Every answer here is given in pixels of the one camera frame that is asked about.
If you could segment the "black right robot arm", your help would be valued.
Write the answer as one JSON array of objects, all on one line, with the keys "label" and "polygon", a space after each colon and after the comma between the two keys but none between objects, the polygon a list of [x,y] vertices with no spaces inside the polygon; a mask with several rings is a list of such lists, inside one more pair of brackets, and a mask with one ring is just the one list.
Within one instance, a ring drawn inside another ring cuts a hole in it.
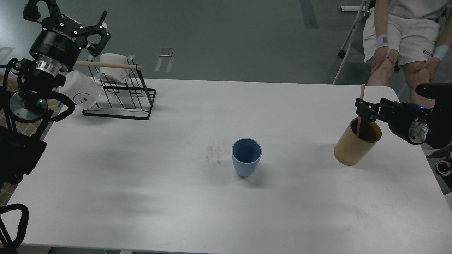
[{"label": "black right robot arm", "polygon": [[379,103],[357,98],[356,114],[363,121],[387,123],[390,131],[412,145],[427,144],[433,149],[447,148],[445,159],[436,162],[435,172],[451,187],[451,83],[425,83],[416,93],[435,101],[433,108],[381,98]]}]

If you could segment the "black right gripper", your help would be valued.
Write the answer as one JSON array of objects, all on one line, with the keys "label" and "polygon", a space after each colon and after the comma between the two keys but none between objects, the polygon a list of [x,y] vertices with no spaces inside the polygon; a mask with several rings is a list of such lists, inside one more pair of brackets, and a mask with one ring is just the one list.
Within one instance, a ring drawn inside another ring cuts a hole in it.
[{"label": "black right gripper", "polygon": [[394,135],[413,145],[426,142],[429,110],[423,106],[386,98],[381,98],[380,103],[357,98],[355,106],[357,116],[365,122],[386,122]]}]

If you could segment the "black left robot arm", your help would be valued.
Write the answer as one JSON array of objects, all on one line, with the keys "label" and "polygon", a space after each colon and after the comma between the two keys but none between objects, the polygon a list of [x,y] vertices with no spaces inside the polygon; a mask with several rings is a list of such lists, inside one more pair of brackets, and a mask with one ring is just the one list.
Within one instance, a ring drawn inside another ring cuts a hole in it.
[{"label": "black left robot arm", "polygon": [[1,66],[1,110],[7,123],[1,127],[1,184],[18,184],[32,172],[47,146],[40,137],[48,124],[65,119],[76,108],[72,96],[55,90],[66,81],[63,73],[74,73],[83,49],[97,57],[111,38],[107,11],[97,24],[86,27],[61,13],[56,1],[45,3],[45,19],[37,0],[29,0],[23,10],[25,20],[42,27],[29,50],[32,60],[12,58]]}]

